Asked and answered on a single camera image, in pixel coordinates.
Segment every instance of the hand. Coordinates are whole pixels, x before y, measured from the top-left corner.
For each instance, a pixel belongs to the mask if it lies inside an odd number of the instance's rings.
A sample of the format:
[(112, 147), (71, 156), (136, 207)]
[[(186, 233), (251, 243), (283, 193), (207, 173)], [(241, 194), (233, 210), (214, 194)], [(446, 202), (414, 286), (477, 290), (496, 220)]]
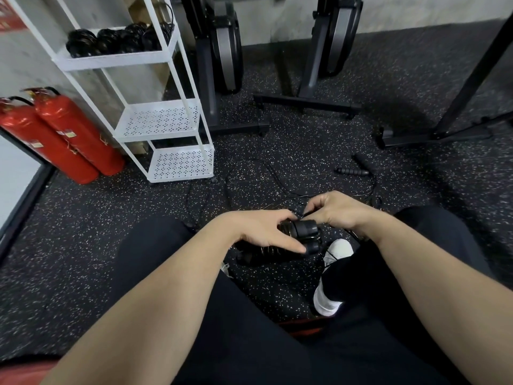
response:
[(227, 219), (237, 232), (238, 240), (245, 240), (260, 247), (277, 246), (293, 252), (306, 252), (298, 240), (285, 235), (278, 229), (280, 222), (297, 220), (288, 209), (247, 210), (223, 213), (220, 218)]
[(354, 230), (363, 235), (366, 235), (366, 223), (383, 214), (335, 190), (310, 199), (304, 213), (311, 211), (315, 212), (306, 216), (304, 220), (315, 220), (317, 224), (327, 223), (330, 226)]

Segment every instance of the person's left arm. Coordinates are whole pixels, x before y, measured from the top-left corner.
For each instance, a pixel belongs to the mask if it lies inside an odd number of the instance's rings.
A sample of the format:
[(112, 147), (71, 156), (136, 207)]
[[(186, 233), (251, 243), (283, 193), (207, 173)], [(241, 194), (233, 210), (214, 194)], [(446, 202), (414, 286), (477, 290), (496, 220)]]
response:
[(305, 252), (277, 229), (282, 210), (224, 213), (123, 296), (42, 385), (169, 385), (196, 339), (226, 252), (238, 240)]

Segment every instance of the red sign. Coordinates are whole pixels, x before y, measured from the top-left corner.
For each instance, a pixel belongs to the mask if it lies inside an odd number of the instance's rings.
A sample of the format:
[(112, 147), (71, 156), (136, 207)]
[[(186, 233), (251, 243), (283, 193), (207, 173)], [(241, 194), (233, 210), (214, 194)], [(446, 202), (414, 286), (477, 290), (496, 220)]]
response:
[(0, 33), (27, 28), (6, 0), (0, 0)]

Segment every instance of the forearm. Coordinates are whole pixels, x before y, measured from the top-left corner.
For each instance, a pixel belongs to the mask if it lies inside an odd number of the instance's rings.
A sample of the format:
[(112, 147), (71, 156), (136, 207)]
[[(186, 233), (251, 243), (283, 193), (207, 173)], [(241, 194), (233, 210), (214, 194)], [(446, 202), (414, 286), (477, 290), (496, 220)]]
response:
[(108, 310), (42, 384), (169, 385), (196, 338), (219, 265), (238, 239), (217, 219)]
[(415, 313), (474, 384), (512, 383), (513, 292), (385, 213), (360, 227)]

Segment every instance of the dark pants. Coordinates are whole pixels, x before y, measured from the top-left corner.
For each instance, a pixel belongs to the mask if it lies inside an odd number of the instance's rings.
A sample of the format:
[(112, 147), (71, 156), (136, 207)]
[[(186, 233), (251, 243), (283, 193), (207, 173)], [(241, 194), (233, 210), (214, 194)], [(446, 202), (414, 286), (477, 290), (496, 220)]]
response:
[[(492, 276), (471, 233), (453, 214), (436, 207), (412, 207), (396, 217)], [(112, 303), (192, 235), (172, 217), (138, 223), (119, 249)], [(220, 272), (196, 341), (174, 383), (465, 382), (423, 328), (372, 242), (333, 263), (322, 279), (326, 296), (344, 304), (324, 330), (299, 342)]]

